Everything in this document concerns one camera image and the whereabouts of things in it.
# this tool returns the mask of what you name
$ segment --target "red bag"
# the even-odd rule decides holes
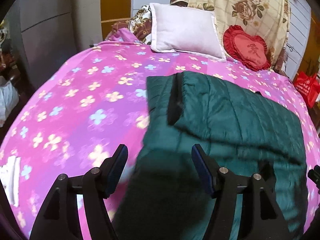
[[[317,74],[308,77],[304,72],[300,72],[297,80],[293,84],[309,107],[313,107],[320,93],[320,85],[316,80],[316,76]]]

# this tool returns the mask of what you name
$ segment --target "beige fabric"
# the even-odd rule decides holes
[[[186,0],[188,7],[214,6],[219,40],[230,25],[240,25],[250,35],[261,36],[268,46],[268,59],[274,65],[286,44],[289,32],[288,0]]]

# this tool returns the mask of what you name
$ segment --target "pink floral bedsheet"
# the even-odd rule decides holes
[[[231,58],[219,63],[187,53],[154,53],[150,46],[138,43],[104,41],[70,58],[33,95],[1,145],[0,165],[11,155],[21,157],[20,203],[12,210],[27,236],[59,174],[82,175],[99,166],[123,143],[129,149],[129,159],[116,192],[105,201],[113,217],[149,122],[146,77],[184,70],[260,91],[293,111],[301,120],[308,169],[320,164],[318,136],[306,105],[285,77],[270,71],[250,71]],[[308,179],[307,184],[305,229],[320,201],[314,183]],[[91,239],[80,195],[78,209],[84,239]]]

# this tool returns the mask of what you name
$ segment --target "black clamp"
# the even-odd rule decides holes
[[[30,240],[83,240],[77,194],[83,195],[92,240],[117,240],[103,199],[114,193],[127,159],[128,149],[120,144],[99,168],[71,178],[60,174],[39,210]]]
[[[245,177],[220,167],[200,144],[192,147],[191,157],[206,193],[217,198],[203,240],[229,240],[237,194],[243,194],[238,240],[290,239],[288,225],[272,193],[275,176],[271,165],[263,163],[260,174]],[[39,210],[30,240],[83,240],[76,194],[83,195],[92,240],[117,240],[103,199],[115,191],[127,158],[128,149],[120,144],[99,168],[71,178],[60,174]]]
[[[318,189],[320,189],[320,167],[318,165],[308,172],[308,178],[316,184]]]
[[[259,173],[251,177],[235,175],[206,155],[200,144],[192,147],[191,156],[205,192],[212,198],[217,198],[203,240],[229,240],[237,194],[243,194],[238,239],[291,239],[288,224],[270,185]],[[275,183],[273,168],[269,172],[265,172],[265,168],[262,170],[268,182]]]

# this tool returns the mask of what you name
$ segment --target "red heart-shaped pillow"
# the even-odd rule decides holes
[[[241,26],[231,25],[223,35],[223,46],[226,52],[247,68],[258,71],[268,69],[267,45],[260,36],[251,36]]]

